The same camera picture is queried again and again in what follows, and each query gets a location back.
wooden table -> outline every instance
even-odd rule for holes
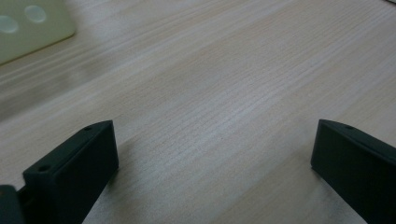
[[[396,146],[396,6],[68,0],[77,34],[0,66],[0,181],[113,119],[84,223],[364,223],[310,169],[319,119]]]

light wood surface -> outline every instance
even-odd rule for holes
[[[120,171],[84,223],[364,223],[309,162],[319,119],[396,146],[394,4],[66,5],[75,36],[0,66],[0,183],[113,119]]]

black plastic piece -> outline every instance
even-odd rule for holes
[[[5,216],[1,211],[0,224],[13,223],[8,217],[18,224],[82,223],[118,168],[112,121],[88,126],[23,172],[18,201],[12,187],[0,187],[0,208],[16,204]]]
[[[312,168],[368,223],[396,223],[396,148],[321,119]]]

white object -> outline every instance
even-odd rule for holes
[[[0,1],[0,64],[75,32],[62,0]]]

small hole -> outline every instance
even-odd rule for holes
[[[38,172],[46,172],[49,169],[50,169],[50,166],[48,166],[48,165],[40,166],[40,167],[38,167]]]
[[[44,11],[42,7],[38,6],[29,6],[25,8],[25,15],[27,19],[34,23],[41,23],[46,20],[47,13]]]

